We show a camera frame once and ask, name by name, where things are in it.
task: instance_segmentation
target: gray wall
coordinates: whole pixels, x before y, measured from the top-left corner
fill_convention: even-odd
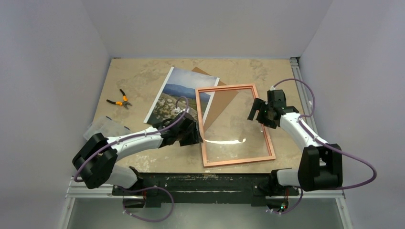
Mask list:
[[[300,56],[332,0],[83,0],[114,57]]]
[[[80,0],[0,1],[0,227],[54,229],[109,64]]]
[[[347,190],[356,229],[404,228],[405,2],[334,0],[300,59],[317,98],[319,133],[378,171]],[[371,176],[344,160],[344,184]]]

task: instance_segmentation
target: pliers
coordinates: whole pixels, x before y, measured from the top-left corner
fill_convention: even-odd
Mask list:
[[[111,104],[116,104],[116,105],[124,106],[126,109],[128,109],[127,105],[132,106],[132,104],[131,104],[130,102],[128,102],[128,98],[127,98],[127,96],[125,95],[124,91],[121,90],[121,89],[120,89],[119,91],[122,93],[122,96],[124,97],[124,101],[123,101],[123,102],[120,102],[120,101],[118,101],[118,102],[113,102],[113,101],[108,100],[108,99],[107,99],[107,102],[109,102],[109,103],[111,103]]]

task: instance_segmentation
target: brown cardboard backing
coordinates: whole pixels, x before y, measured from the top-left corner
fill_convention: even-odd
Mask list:
[[[198,67],[192,69],[192,72],[201,73],[204,75],[210,75]],[[218,82],[218,86],[225,86],[226,84],[221,80]],[[226,95],[222,94],[222,96],[215,96],[211,102],[210,110],[208,111],[207,118],[204,122],[204,130],[207,130],[212,123],[217,119],[217,117],[224,111],[224,109],[229,105],[229,103],[235,98],[238,94],[238,91],[228,91]]]

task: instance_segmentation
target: transparent plastic sheet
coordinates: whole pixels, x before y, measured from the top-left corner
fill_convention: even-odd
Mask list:
[[[255,161],[274,160],[274,149],[268,130],[257,121],[247,119],[255,98],[254,84],[227,85],[198,90],[200,107],[208,107],[210,113],[218,113],[216,107],[210,106],[204,94],[213,94],[216,99],[234,96],[225,109],[220,112],[210,126],[202,125],[199,115],[200,133],[204,140],[202,154],[204,166],[220,166]]]

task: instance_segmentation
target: table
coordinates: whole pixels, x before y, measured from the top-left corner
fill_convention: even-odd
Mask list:
[[[106,115],[132,132],[149,127],[143,120],[172,66],[188,70],[199,67],[212,76],[220,77],[228,85],[255,83],[259,96],[265,100],[270,86],[280,80],[294,78],[289,60],[112,59],[94,120]],[[106,102],[106,99],[121,98],[120,88],[133,104],[129,110]],[[277,88],[284,90],[288,105],[302,112],[295,82],[285,82]],[[274,161],[203,167],[199,145],[180,147],[175,143],[128,156],[117,164],[133,166],[140,172],[184,173],[269,173],[273,169],[297,168],[301,152],[292,138],[281,128],[269,129],[269,132],[277,157]]]

